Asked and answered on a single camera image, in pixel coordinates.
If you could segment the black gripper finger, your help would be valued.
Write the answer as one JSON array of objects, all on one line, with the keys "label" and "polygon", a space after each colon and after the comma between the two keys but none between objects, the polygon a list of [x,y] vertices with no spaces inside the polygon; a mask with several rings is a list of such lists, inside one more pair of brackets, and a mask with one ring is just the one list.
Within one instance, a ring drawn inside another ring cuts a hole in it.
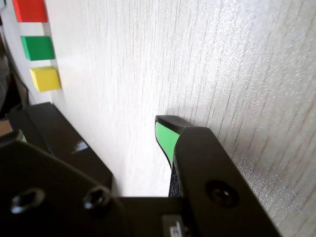
[{"label": "black gripper finger", "polygon": [[108,188],[19,139],[0,138],[0,234],[3,237],[127,237]]},{"label": "black gripper finger", "polygon": [[177,116],[158,115],[155,136],[177,174],[194,236],[279,236],[209,128],[193,126]]}]

